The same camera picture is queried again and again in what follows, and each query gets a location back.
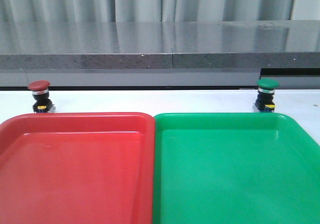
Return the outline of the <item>green mushroom push button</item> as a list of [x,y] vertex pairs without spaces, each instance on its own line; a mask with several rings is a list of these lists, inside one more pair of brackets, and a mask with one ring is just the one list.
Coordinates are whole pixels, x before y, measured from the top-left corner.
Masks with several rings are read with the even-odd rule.
[[279,83],[270,78],[261,78],[257,81],[257,98],[253,104],[253,112],[273,113],[276,105],[274,94]]

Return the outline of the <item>red mushroom push button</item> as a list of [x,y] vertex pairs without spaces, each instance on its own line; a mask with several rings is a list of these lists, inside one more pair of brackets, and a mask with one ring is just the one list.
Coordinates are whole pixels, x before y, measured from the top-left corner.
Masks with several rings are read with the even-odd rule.
[[55,113],[56,107],[50,100],[49,86],[47,80],[33,81],[28,85],[28,89],[32,91],[35,103],[32,105],[34,113]]

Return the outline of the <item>green plastic tray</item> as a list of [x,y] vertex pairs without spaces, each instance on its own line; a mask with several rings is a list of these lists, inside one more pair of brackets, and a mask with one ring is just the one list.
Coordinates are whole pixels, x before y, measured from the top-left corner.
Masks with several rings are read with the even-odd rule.
[[277,113],[155,117],[155,224],[317,224],[320,147]]

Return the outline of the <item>grey stone counter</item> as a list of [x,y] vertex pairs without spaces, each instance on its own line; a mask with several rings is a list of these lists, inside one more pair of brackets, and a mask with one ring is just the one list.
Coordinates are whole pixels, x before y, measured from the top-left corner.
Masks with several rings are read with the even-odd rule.
[[56,90],[320,87],[316,20],[2,22],[0,87]]

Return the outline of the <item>red plastic tray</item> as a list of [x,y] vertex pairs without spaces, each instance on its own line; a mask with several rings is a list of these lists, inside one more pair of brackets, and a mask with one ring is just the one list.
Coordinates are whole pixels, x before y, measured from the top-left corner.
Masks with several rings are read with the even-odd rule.
[[24,114],[0,126],[3,224],[150,224],[155,119]]

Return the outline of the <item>white pleated curtain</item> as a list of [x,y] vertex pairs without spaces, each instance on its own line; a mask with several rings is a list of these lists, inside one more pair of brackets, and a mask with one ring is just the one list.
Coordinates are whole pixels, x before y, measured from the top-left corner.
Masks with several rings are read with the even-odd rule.
[[0,0],[3,22],[288,20],[294,0]]

